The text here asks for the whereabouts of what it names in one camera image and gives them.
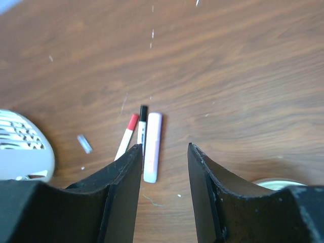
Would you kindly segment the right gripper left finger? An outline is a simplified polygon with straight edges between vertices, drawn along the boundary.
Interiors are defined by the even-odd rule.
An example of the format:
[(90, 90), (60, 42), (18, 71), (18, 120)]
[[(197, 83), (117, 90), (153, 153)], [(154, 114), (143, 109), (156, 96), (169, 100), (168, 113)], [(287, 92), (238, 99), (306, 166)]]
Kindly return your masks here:
[(1, 182), (1, 242), (132, 242), (142, 146), (67, 188)]

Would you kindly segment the clear pen cap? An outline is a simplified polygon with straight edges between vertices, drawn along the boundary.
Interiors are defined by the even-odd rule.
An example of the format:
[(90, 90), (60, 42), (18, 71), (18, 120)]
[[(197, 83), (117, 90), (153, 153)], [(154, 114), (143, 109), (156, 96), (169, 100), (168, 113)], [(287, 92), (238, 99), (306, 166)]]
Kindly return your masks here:
[(84, 135), (78, 135), (77, 140), (82, 146), (82, 148), (84, 149), (86, 154), (89, 154), (93, 151), (92, 147), (90, 146), (89, 142), (87, 141)]

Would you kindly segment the white marker red tip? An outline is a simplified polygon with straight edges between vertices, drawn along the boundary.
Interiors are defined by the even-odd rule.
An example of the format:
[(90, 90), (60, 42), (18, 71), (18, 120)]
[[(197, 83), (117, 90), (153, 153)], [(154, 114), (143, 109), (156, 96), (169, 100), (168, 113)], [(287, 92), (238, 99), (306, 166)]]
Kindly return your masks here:
[(130, 142), (130, 140), (132, 138), (132, 135), (133, 135), (134, 129), (136, 127), (136, 124), (138, 122), (138, 119), (139, 119), (138, 114), (133, 113), (131, 115), (129, 123), (128, 123), (127, 127), (126, 127), (126, 130), (124, 132), (124, 135), (123, 135), (122, 140), (120, 142), (120, 145), (118, 147), (118, 150), (117, 150), (116, 156), (114, 158), (114, 161), (119, 159), (127, 151), (129, 142)]

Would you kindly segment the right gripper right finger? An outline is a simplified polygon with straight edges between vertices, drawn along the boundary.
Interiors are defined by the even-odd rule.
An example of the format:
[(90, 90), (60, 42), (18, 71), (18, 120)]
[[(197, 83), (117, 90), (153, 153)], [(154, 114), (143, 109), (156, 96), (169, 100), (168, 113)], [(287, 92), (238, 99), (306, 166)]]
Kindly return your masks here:
[(189, 144), (189, 181), (198, 242), (323, 242), (323, 187), (270, 190)]

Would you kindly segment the pink highlighter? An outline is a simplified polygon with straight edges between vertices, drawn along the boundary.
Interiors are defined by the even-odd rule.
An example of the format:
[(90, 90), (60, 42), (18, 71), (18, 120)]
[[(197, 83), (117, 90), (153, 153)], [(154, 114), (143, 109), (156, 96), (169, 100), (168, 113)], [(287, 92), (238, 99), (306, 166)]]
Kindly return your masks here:
[(148, 183), (157, 181), (162, 119), (161, 113), (152, 112), (148, 115), (143, 171), (143, 180)]

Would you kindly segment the white marker black tip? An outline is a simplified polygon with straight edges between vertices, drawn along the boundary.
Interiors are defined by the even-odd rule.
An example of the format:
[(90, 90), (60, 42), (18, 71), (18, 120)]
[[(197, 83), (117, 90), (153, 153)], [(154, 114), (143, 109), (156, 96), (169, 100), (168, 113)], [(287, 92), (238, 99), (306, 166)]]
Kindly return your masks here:
[(147, 115), (148, 115), (148, 106), (141, 105), (139, 121), (138, 121), (137, 143), (142, 145), (142, 154), (144, 154), (144, 150), (145, 150)]

